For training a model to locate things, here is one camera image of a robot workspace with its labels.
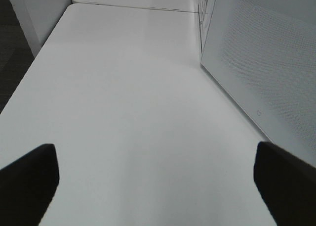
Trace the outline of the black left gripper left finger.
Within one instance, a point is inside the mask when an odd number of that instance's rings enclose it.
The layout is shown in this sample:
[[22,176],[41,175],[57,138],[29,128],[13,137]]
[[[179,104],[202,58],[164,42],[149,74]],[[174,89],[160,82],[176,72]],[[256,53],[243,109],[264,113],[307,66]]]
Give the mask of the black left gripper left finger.
[[54,144],[42,144],[0,170],[0,224],[38,226],[60,180]]

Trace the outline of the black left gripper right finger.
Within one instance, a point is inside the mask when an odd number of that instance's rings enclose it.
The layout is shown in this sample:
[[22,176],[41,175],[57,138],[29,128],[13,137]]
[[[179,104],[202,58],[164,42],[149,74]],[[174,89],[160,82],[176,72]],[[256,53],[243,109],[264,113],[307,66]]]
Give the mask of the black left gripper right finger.
[[253,167],[255,185],[278,226],[316,224],[316,169],[283,150],[261,141]]

